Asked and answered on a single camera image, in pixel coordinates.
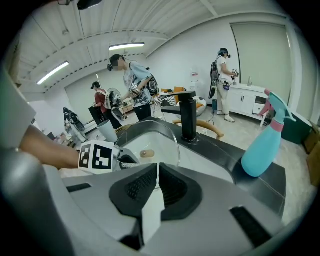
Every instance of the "white bucket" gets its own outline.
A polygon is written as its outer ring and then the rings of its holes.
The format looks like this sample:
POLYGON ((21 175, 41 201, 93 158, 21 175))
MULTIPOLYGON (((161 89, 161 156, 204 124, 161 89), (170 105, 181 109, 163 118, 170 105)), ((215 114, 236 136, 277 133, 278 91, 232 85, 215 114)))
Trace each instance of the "white bucket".
POLYGON ((100 131, 100 133, 105 137, 107 142, 114 143, 118 140, 118 136, 110 120, 100 123, 97 128, 100 131))

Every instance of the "white t-shirt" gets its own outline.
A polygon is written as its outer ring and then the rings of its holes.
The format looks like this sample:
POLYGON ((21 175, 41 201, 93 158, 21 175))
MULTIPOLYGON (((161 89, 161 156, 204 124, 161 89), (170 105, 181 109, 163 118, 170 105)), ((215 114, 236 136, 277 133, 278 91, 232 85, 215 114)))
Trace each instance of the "white t-shirt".
POLYGON ((222 64, 225 63, 225 65, 227 65, 227 59, 222 57, 222 56, 219 56, 218 59, 216 60, 216 66, 218 68, 218 72, 219 72, 219 80, 221 82, 225 82, 227 81, 229 85, 233 84, 234 81, 232 80, 231 78, 231 75, 229 74, 225 74, 223 71, 222 71, 222 64))

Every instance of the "pink spray nozzle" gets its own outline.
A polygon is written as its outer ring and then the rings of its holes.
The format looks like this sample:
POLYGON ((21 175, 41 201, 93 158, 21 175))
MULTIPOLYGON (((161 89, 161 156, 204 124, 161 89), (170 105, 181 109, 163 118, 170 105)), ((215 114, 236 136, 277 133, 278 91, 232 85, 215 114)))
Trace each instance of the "pink spray nozzle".
POLYGON ((271 90, 269 90, 269 89, 264 89, 264 93, 269 96, 269 94, 271 93, 271 90))
MULTIPOLYGON (((266 95, 270 95, 271 90, 269 89, 264 89, 264 93, 266 95)), ((268 99, 266 99, 265 105, 263 107, 263 109, 260 111, 260 113, 258 114, 258 116, 262 116, 264 115, 266 112, 268 112, 269 110, 273 110, 274 108, 272 107, 272 105, 270 104, 270 101, 268 99)))

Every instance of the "spray bottle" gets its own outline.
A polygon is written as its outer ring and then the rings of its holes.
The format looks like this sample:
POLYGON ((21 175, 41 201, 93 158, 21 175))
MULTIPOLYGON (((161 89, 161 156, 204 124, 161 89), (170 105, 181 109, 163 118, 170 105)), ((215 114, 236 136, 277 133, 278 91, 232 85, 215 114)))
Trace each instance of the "spray bottle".
POLYGON ((268 95, 268 99, 258 115, 261 116, 268 110, 275 110, 276 115, 271 124, 255 139, 242 157, 242 167, 252 177, 258 177, 263 174, 276 157, 285 118, 296 121, 287 104, 279 96, 268 89, 265 89, 264 93, 268 95))

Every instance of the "sink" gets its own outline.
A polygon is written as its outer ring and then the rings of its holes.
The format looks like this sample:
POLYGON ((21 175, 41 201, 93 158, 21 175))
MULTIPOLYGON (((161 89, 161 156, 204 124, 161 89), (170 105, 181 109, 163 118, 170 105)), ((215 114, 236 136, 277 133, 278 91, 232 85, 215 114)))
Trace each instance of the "sink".
MULTIPOLYGON (((178 162, 178 151, 175 141, 157 131, 143 133, 122 147, 130 150, 141 164, 163 162, 165 164, 177 165, 178 162), (140 157, 140 152, 146 150, 154 151, 154 157, 140 157)), ((180 167, 234 183, 232 176, 223 167, 182 145, 179 145, 179 149, 181 156, 180 167)))
MULTIPOLYGON (((158 177, 159 163, 165 163, 178 165, 179 167, 217 177, 234 184, 232 176, 223 167, 181 144, 177 148, 177 144, 173 132, 168 127, 153 120, 146 120, 132 125, 122 134, 117 142, 117 145, 121 148, 130 150, 139 160, 140 164, 157 163, 158 177), (151 151, 152 154, 154 153, 154 156, 141 157, 141 152, 143 151, 151 151)), ((159 187, 158 178, 155 189, 142 209, 142 230, 145 244, 150 241, 161 227, 161 212, 164 209, 164 196, 159 187)))

